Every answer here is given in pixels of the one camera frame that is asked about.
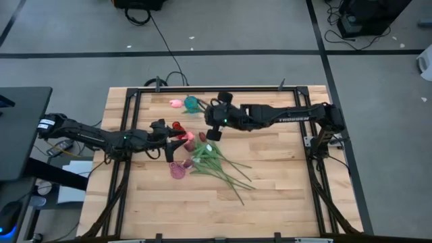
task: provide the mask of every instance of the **gray floor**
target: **gray floor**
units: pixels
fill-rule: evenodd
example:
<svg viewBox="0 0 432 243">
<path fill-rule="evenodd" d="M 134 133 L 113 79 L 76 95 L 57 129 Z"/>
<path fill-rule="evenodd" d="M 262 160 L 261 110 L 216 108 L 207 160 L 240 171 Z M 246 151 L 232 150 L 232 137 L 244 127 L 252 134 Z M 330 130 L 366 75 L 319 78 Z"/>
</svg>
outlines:
<svg viewBox="0 0 432 243">
<path fill-rule="evenodd" d="M 18 2 L 0 0 L 0 29 Z M 331 28 L 327 6 L 322 0 L 313 4 L 324 34 Z M 371 49 L 401 49 L 401 43 L 405 49 L 424 49 L 432 44 L 432 30 L 416 27 L 419 18 L 432 14 L 431 7 L 428 0 L 414 0 L 391 26 L 391 34 Z M 318 49 L 303 0 L 169 0 L 154 17 L 173 51 Z M 360 38 L 355 45 L 362 47 L 365 40 L 369 38 Z M 325 48 L 348 50 L 329 43 Z M 27 0 L 0 47 L 0 53 L 115 51 L 165 51 L 165 47 L 152 24 L 131 25 L 109 0 Z M 419 76 L 415 58 L 329 56 L 378 235 L 432 238 L 428 208 L 432 83 Z M 327 84 L 318 55 L 196 56 L 178 61 L 191 85 L 279 84 L 283 78 L 293 85 Z M 0 59 L 0 86 L 52 86 L 48 112 L 94 124 L 102 117 L 110 86 L 141 86 L 174 70 L 170 57 Z M 48 148 L 41 141 L 36 144 Z M 46 160 L 38 151 L 32 155 Z M 52 240 L 67 233 L 79 214 L 44 212 L 37 230 Z"/>
</svg>

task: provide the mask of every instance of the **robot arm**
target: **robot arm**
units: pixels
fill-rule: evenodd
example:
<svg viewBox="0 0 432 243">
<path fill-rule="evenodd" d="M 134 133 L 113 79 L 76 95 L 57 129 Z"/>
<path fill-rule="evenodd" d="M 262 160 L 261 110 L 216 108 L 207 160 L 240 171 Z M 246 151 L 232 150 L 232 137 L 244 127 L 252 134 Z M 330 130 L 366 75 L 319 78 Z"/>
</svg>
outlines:
<svg viewBox="0 0 432 243">
<path fill-rule="evenodd" d="M 51 113 L 39 121 L 37 132 L 39 138 L 45 140 L 66 137 L 83 142 L 88 148 L 101 149 L 106 152 L 109 159 L 119 161 L 123 161 L 132 153 L 164 149 L 167 162 L 172 162 L 173 152 L 187 140 L 170 142 L 168 138 L 182 135 L 185 131 L 169 128 L 163 119 L 154 121 L 150 127 L 153 129 L 152 133 L 145 130 L 108 132 L 68 119 L 64 114 Z"/>
<path fill-rule="evenodd" d="M 311 140 L 312 156 L 326 157 L 328 142 L 331 137 L 345 130 L 342 113 L 334 105 L 315 104 L 310 107 L 274 108 L 269 105 L 231 104 L 232 94 L 220 92 L 217 99 L 212 99 L 205 109 L 205 122 L 213 129 L 207 132 L 207 139 L 219 141 L 222 133 L 220 127 L 230 127 L 241 131 L 252 131 L 268 128 L 275 123 L 313 121 L 321 126 L 316 138 Z"/>
</svg>

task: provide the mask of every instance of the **desk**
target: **desk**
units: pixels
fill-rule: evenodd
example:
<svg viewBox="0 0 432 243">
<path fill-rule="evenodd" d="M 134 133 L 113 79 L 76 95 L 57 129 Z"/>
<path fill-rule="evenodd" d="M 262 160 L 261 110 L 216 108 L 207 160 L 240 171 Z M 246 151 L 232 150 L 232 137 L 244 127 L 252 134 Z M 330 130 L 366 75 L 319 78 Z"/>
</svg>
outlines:
<svg viewBox="0 0 432 243">
<path fill-rule="evenodd" d="M 15 102 L 15 107 L 0 109 L 0 209 L 20 198 L 22 202 L 16 233 L 0 237 L 2 242 L 17 240 L 36 178 L 81 190 L 87 186 L 87 178 L 29 157 L 51 92 L 50 87 L 0 88 L 1 95 Z"/>
<path fill-rule="evenodd" d="M 307 88 L 312 104 L 329 102 L 325 86 Z M 183 109 L 169 106 L 170 100 L 184 99 L 186 93 L 163 92 L 163 87 L 160 93 L 154 90 L 149 88 L 149 93 L 140 97 L 138 129 L 150 130 L 150 123 L 160 118 L 164 118 L 168 125 L 178 121 L 195 134 L 209 129 L 202 114 L 185 115 Z M 126 91 L 127 88 L 110 89 L 103 129 L 119 130 Z M 216 92 L 188 94 L 207 102 L 217 96 Z M 240 103 L 296 106 L 293 93 L 288 92 L 233 92 L 233 95 L 236 106 Z M 132 101 L 126 129 L 131 126 L 133 110 Z M 153 161 L 145 153 L 138 153 L 132 157 L 121 238 L 154 239 L 156 233 L 162 233 L 163 238 L 270 238 L 275 232 L 281 232 L 283 237 L 319 235 L 299 123 L 275 124 L 253 132 L 225 128 L 218 146 L 228 159 L 252 167 L 242 169 L 252 179 L 250 185 L 256 188 L 239 190 L 245 206 L 224 182 L 216 178 L 186 175 L 182 180 L 175 180 L 170 176 L 164 156 Z M 344 161 L 343 151 L 329 150 L 331 156 Z M 179 148 L 174 158 L 181 161 L 188 156 L 186 150 Z M 94 166 L 102 160 L 103 153 L 95 153 Z M 118 181 L 122 178 L 122 166 Z M 332 159 L 325 159 L 325 166 L 335 205 L 361 231 L 362 224 L 346 167 Z M 89 179 L 77 236 L 89 229 L 105 207 L 112 169 L 112 164 L 104 165 Z M 224 165 L 224 170 L 239 180 L 243 179 L 227 165 Z M 327 210 L 321 204 L 329 231 Z M 109 234 L 113 233 L 116 215 L 117 209 L 114 208 Z"/>
</svg>

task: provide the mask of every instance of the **wooden tabletop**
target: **wooden tabletop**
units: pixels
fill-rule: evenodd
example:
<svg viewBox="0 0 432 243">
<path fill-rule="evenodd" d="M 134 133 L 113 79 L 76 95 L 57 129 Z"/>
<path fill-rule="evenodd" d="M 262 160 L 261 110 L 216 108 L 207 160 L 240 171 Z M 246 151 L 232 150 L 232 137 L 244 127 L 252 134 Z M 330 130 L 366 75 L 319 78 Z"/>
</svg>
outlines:
<svg viewBox="0 0 432 243">
<path fill-rule="evenodd" d="M 103 129 L 119 130 L 126 89 L 110 89 Z M 329 102 L 325 86 L 309 86 L 308 89 L 312 104 Z M 205 101 L 217 97 L 214 92 L 189 95 Z M 236 106 L 240 103 L 295 106 L 294 97 L 288 92 L 234 92 L 233 95 Z M 209 127 L 202 114 L 182 114 L 184 109 L 170 107 L 170 100 L 185 97 L 186 93 L 143 94 L 137 128 L 151 131 L 150 123 L 164 118 L 170 126 L 178 121 L 187 131 L 206 132 Z M 132 100 L 129 117 L 132 117 L 133 104 Z M 175 180 L 163 155 L 153 161 L 145 153 L 138 153 L 132 157 L 121 238 L 153 239 L 156 233 L 162 233 L 164 238 L 270 238 L 274 232 L 281 232 L 282 237 L 319 235 L 298 123 L 274 124 L 253 132 L 225 128 L 217 145 L 227 159 L 252 167 L 242 168 L 252 179 L 249 182 L 229 165 L 223 165 L 226 173 L 256 188 L 238 189 L 244 206 L 225 182 L 189 174 L 182 180 Z M 343 151 L 329 150 L 331 156 L 344 161 Z M 182 161 L 189 156 L 185 149 L 179 148 L 174 158 Z M 103 153 L 95 153 L 94 166 L 102 160 Z M 332 159 L 325 159 L 325 166 L 335 205 L 361 231 L 347 168 Z M 103 165 L 92 174 L 77 236 L 89 229 L 105 207 L 112 168 L 112 164 Z M 327 209 L 324 203 L 322 205 L 330 232 Z M 112 215 L 110 233 L 113 233 L 117 207 Z"/>
</svg>

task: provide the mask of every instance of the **white label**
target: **white label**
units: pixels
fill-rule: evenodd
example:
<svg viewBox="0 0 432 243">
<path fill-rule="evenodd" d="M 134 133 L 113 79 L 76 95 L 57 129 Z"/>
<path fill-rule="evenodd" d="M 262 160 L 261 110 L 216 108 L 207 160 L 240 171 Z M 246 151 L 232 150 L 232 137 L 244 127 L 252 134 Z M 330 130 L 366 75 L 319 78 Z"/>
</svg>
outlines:
<svg viewBox="0 0 432 243">
<path fill-rule="evenodd" d="M 55 124 L 55 121 L 51 121 L 51 120 L 48 120 L 48 119 L 42 119 L 39 123 L 44 123 L 44 124 L 48 124 L 48 125 L 54 125 Z"/>
<path fill-rule="evenodd" d="M 295 118 L 279 118 L 279 122 L 301 122 L 308 121 L 309 117 L 295 117 Z"/>
<path fill-rule="evenodd" d="M 38 128 L 47 129 L 47 128 L 48 128 L 48 125 L 45 125 L 45 124 L 39 124 L 39 125 L 38 125 Z"/>
</svg>

